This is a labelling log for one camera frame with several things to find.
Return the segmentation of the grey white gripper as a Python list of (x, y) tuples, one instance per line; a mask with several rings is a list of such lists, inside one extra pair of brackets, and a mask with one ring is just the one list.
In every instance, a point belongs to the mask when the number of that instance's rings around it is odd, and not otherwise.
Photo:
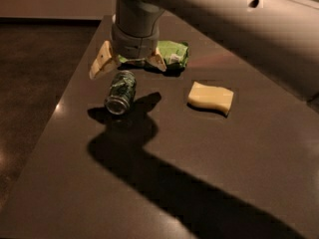
[(96, 80), (120, 65), (119, 55), (127, 59), (143, 59), (160, 71), (166, 71), (166, 65), (157, 48), (160, 31), (147, 37), (135, 37), (123, 32), (116, 24), (112, 26), (111, 41), (105, 41), (89, 71), (91, 80)]

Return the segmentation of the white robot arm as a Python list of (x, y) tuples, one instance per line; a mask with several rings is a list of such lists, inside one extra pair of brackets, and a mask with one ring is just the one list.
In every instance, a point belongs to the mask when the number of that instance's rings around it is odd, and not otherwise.
[(117, 0), (112, 46), (145, 58), (168, 11), (306, 102), (319, 94), (319, 4), (311, 0)]

